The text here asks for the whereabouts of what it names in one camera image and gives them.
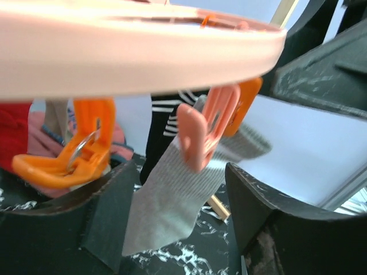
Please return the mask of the wooden drying rack frame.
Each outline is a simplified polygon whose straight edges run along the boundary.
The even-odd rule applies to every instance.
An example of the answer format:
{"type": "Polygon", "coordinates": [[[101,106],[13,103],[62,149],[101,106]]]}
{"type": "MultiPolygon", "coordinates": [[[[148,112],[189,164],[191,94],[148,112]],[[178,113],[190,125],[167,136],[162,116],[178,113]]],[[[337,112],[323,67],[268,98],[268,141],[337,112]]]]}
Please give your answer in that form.
{"type": "MultiPolygon", "coordinates": [[[[277,25],[280,28],[285,27],[297,4],[298,0],[280,1],[274,15],[270,20],[270,23],[273,25],[277,25]]],[[[208,205],[213,209],[213,211],[220,217],[222,221],[226,221],[231,215],[230,211],[215,195],[210,197],[210,199],[208,200],[208,205]]]]}

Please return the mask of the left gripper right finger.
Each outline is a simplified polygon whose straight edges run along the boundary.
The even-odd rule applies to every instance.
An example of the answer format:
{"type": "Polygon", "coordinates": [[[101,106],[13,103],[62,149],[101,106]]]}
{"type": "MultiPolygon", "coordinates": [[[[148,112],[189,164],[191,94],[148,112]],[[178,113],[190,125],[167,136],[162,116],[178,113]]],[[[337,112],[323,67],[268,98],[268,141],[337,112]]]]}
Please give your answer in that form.
{"type": "Polygon", "coordinates": [[[228,163],[225,183],[248,274],[365,274],[366,215],[299,201],[228,163]]]}

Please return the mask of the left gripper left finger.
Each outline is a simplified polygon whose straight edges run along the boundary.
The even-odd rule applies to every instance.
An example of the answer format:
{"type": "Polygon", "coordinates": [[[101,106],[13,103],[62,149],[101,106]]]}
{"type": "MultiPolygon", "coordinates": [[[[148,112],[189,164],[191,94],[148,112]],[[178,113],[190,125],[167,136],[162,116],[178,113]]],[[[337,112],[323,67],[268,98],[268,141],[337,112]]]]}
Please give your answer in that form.
{"type": "Polygon", "coordinates": [[[118,274],[138,179],[130,161],[46,200],[1,171],[1,273],[118,274]]]}

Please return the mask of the pink round clip hanger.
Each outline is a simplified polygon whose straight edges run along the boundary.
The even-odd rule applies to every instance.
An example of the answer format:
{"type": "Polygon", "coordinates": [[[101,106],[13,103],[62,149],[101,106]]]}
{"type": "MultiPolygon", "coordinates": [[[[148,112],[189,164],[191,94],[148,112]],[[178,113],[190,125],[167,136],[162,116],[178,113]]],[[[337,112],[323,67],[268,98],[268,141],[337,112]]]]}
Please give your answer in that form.
{"type": "Polygon", "coordinates": [[[195,7],[2,1],[1,99],[170,93],[269,72],[287,32],[195,7]]]}

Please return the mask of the pink clothes clip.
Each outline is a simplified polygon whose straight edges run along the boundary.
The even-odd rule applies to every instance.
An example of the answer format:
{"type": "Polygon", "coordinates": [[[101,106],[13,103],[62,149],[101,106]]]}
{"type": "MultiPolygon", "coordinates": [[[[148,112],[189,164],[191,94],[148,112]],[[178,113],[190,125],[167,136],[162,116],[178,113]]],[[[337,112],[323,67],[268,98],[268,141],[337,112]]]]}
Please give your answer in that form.
{"type": "Polygon", "coordinates": [[[236,109],[240,87],[231,84],[210,89],[202,111],[187,104],[177,109],[178,140],[186,165],[194,172],[202,171],[236,109]]]}

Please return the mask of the red patterned sock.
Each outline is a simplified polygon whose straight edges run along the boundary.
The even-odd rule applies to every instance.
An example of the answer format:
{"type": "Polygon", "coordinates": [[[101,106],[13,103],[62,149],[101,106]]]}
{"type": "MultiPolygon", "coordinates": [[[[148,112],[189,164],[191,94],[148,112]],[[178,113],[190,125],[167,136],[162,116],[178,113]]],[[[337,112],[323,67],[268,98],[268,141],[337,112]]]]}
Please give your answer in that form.
{"type": "Polygon", "coordinates": [[[13,173],[12,160],[28,151],[28,116],[32,102],[1,103],[1,168],[13,173]]]}

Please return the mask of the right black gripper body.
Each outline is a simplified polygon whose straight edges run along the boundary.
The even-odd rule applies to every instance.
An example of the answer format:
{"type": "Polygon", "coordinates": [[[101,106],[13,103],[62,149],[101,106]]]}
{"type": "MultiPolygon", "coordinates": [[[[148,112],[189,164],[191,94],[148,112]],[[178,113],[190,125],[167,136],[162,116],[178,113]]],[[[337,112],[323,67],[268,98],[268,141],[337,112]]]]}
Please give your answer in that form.
{"type": "Polygon", "coordinates": [[[336,5],[308,2],[269,73],[269,96],[366,119],[366,1],[344,1],[337,35],[324,42],[336,5]]]}

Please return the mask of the grey white striped sock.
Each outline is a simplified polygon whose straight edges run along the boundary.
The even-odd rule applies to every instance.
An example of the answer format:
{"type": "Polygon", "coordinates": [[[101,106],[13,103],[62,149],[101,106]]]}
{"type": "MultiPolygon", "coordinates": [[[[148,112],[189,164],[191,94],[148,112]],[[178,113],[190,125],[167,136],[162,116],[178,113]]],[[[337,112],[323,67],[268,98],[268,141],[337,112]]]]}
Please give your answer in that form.
{"type": "Polygon", "coordinates": [[[158,250],[189,237],[198,213],[225,181],[225,166],[254,159],[271,151],[261,134],[242,124],[232,137],[221,138],[214,155],[199,173],[191,171],[179,151],[175,113],[167,115],[170,144],[134,192],[124,238],[123,256],[158,250]]]}

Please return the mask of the black white striped sock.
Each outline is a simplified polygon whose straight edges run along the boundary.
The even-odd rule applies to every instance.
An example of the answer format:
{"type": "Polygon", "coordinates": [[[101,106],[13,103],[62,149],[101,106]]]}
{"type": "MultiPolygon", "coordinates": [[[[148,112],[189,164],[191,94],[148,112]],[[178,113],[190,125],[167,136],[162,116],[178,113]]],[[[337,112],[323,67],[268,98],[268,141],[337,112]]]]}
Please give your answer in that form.
{"type": "Polygon", "coordinates": [[[177,108],[185,103],[193,106],[208,90],[192,92],[181,90],[172,95],[152,95],[152,117],[146,144],[146,161],[140,172],[140,183],[145,184],[151,170],[160,160],[169,144],[178,133],[177,108]]]}

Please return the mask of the orange clothes clip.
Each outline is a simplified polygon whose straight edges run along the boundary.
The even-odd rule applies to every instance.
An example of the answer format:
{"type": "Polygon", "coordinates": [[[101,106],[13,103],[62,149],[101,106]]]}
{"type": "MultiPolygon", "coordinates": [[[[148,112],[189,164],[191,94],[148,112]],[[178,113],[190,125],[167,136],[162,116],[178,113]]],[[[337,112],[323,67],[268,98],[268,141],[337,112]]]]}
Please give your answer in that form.
{"type": "Polygon", "coordinates": [[[101,177],[107,167],[115,126],[114,99],[74,99],[73,105],[77,132],[58,157],[13,157],[14,172],[27,182],[64,189],[101,177]]]}

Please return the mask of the pink sock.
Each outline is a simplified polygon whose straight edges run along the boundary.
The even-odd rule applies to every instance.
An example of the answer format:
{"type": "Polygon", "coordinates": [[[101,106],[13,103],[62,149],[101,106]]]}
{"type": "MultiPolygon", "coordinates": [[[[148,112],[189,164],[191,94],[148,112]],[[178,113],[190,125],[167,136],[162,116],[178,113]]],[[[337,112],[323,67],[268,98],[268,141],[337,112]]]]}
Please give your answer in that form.
{"type": "MultiPolygon", "coordinates": [[[[30,112],[28,116],[28,154],[55,158],[64,148],[61,137],[44,127],[45,113],[30,112]]],[[[111,145],[111,164],[125,163],[132,159],[134,150],[126,143],[123,129],[115,123],[111,145]]]]}

